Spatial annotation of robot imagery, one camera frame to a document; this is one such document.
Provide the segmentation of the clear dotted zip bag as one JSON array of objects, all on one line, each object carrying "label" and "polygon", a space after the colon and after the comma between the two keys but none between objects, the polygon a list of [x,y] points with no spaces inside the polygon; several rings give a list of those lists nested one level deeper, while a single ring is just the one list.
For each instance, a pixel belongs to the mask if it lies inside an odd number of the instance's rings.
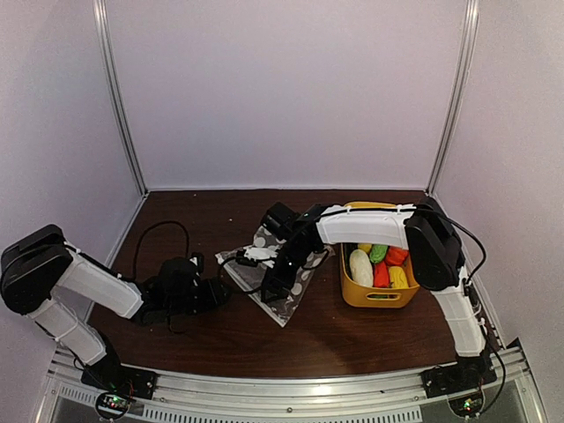
[{"label": "clear dotted zip bag", "polygon": [[260,226],[250,245],[215,255],[219,275],[235,283],[235,291],[248,295],[280,327],[293,316],[318,267],[333,255],[331,247],[311,252],[302,266],[288,274],[275,273],[275,260],[286,241]]}]

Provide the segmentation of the white toy radish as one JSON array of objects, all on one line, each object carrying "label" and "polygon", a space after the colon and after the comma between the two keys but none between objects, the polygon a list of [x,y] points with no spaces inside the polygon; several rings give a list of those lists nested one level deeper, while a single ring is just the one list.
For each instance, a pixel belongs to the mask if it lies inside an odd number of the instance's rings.
[{"label": "white toy radish", "polygon": [[349,256],[349,267],[352,281],[364,287],[373,286],[373,268],[367,253],[362,249],[355,249]]}]

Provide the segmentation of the green toy bitter gourd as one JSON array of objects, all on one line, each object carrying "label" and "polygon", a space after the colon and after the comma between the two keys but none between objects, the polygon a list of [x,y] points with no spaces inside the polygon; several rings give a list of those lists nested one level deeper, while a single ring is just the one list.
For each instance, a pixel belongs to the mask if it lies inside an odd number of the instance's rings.
[{"label": "green toy bitter gourd", "polygon": [[389,247],[387,245],[373,244],[368,253],[368,258],[370,262],[373,264],[381,263],[385,259],[385,256],[387,255],[388,248]]}]

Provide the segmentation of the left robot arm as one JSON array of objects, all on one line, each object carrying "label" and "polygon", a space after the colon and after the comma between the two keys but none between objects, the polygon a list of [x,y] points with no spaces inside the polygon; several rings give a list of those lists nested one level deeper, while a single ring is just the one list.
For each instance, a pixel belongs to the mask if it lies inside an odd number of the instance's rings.
[{"label": "left robot arm", "polygon": [[68,243],[59,226],[46,225],[1,255],[1,297],[71,351],[108,391],[127,382],[126,371],[107,337],[56,297],[60,288],[77,293],[140,326],[171,323],[176,315],[219,308],[231,296],[218,278],[203,279],[203,258],[166,260],[144,283],[125,278]]}]

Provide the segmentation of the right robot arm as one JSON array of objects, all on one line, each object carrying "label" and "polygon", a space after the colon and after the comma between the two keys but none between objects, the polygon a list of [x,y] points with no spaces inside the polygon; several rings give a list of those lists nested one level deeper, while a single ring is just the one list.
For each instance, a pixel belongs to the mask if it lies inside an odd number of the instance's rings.
[{"label": "right robot arm", "polygon": [[435,297],[454,338],[452,382],[467,390],[484,379],[490,368],[486,328],[479,321],[473,275],[465,266],[458,235],[463,227],[433,199],[391,207],[315,204],[303,213],[276,203],[263,216],[262,225],[283,242],[263,276],[262,302],[289,293],[309,255],[327,245],[371,243],[404,249],[416,282]]}]

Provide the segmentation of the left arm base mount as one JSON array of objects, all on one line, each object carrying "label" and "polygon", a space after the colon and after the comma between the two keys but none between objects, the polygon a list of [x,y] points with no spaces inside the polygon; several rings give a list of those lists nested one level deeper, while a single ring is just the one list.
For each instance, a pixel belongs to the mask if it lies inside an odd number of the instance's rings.
[{"label": "left arm base mount", "polygon": [[80,381],[88,386],[123,397],[152,399],[158,375],[149,370],[120,366],[117,369],[87,367]]}]

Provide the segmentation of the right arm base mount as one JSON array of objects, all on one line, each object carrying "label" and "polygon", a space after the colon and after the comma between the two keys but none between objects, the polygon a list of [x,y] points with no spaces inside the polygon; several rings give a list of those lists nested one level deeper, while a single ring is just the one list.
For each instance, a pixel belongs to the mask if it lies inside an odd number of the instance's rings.
[{"label": "right arm base mount", "polygon": [[478,390],[482,385],[497,380],[492,365],[480,360],[462,360],[435,366],[419,375],[428,398]]}]

